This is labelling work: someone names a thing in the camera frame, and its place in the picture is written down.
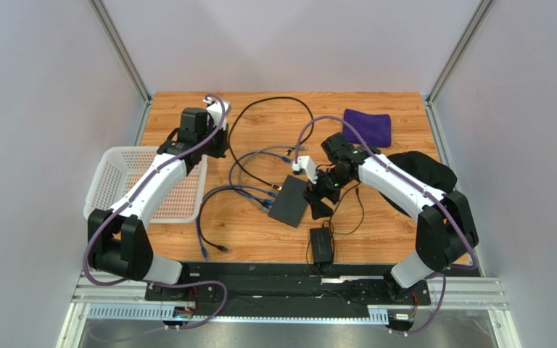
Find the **black network switch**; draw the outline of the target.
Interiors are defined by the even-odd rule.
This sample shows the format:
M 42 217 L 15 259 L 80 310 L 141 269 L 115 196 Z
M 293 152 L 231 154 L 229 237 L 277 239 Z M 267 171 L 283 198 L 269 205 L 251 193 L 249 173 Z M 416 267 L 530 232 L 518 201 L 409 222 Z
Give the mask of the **black network switch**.
M 306 181 L 288 175 L 269 210 L 268 216 L 297 228 L 308 206 L 308 202 L 304 198 L 306 189 Z

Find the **black cable teal plug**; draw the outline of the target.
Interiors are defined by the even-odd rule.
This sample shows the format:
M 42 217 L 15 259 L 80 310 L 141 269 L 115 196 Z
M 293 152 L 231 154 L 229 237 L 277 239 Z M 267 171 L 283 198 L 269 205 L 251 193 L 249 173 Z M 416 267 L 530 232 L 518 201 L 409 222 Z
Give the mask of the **black cable teal plug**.
M 266 146 L 291 149 L 297 143 L 302 127 L 313 118 L 311 108 L 295 96 L 269 96 L 253 101 L 239 110 L 230 122 L 228 153 L 250 179 L 269 190 L 278 191 L 281 184 L 271 180 L 274 175 L 269 170 L 262 171 L 260 175 L 251 173 L 244 168 L 244 160 L 240 157 L 247 151 L 256 152 Z

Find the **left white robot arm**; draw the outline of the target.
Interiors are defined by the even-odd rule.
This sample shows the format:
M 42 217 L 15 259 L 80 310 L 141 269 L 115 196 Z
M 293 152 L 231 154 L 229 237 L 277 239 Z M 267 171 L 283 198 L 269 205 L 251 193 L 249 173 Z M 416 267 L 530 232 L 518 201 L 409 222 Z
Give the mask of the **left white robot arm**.
M 187 107 L 180 125 L 157 149 L 149 169 L 133 188 L 109 209 L 88 217 L 88 245 L 83 272 L 100 270 L 121 281 L 176 284 L 183 263 L 155 254 L 147 226 L 168 194 L 203 157 L 223 158 L 228 148 L 227 101 L 208 101 L 207 107 Z

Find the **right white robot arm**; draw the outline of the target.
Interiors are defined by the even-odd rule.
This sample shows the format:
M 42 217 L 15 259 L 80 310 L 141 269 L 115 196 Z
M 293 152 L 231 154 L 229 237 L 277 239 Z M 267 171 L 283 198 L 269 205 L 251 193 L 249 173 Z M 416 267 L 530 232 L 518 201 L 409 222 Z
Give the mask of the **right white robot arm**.
M 324 199 L 336 204 L 341 189 L 357 181 L 376 189 L 416 222 L 415 249 L 383 275 L 381 292 L 391 302 L 409 297 L 414 286 L 465 254 L 475 258 L 479 237 L 468 199 L 459 191 L 445 192 L 422 183 L 377 149 L 353 146 L 341 133 L 328 137 L 322 148 L 331 167 L 320 169 L 309 156 L 296 156 L 295 174 L 306 174 L 304 198 L 314 219 L 332 214 Z

